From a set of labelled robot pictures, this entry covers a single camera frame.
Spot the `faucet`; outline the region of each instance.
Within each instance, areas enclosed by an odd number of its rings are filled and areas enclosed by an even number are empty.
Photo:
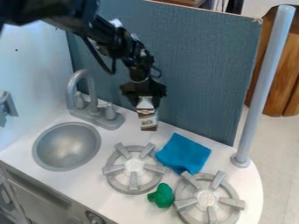
[[[9,92],[0,91],[0,126],[5,127],[6,116],[18,116]]]
[[[77,84],[81,79],[87,80],[90,101],[84,100],[81,92],[77,91]],[[66,88],[66,105],[72,116],[107,130],[116,130],[124,123],[123,115],[117,113],[111,103],[105,107],[98,107],[94,77],[88,74],[87,70],[79,70],[71,77]]]

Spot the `green toy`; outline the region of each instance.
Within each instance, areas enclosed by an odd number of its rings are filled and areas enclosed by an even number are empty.
[[[148,201],[155,202],[159,208],[170,207],[174,201],[174,194],[171,187],[161,183],[156,192],[148,194]]]

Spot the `sink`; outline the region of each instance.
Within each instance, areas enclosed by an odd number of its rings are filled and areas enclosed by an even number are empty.
[[[43,132],[33,145],[32,155],[41,167],[65,172],[87,163],[100,147],[101,138],[94,127],[81,122],[66,122]]]

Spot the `blue cloth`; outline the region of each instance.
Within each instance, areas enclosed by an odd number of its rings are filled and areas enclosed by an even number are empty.
[[[156,153],[156,159],[177,174],[199,172],[209,158],[211,150],[192,140],[174,133],[170,141]]]

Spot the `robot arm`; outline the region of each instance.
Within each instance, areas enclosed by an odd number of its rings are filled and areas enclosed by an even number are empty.
[[[96,11],[100,4],[100,0],[0,0],[0,31],[2,24],[25,25],[41,19],[73,32],[84,40],[107,73],[114,74],[115,61],[122,60],[129,69],[131,82],[121,85],[121,90],[134,107],[139,97],[150,96],[158,108],[160,99],[166,96],[166,86],[151,78],[151,69],[161,74],[154,66],[154,57],[137,37],[99,16]],[[89,39],[96,43],[97,49]],[[111,67],[98,52],[112,59]]]

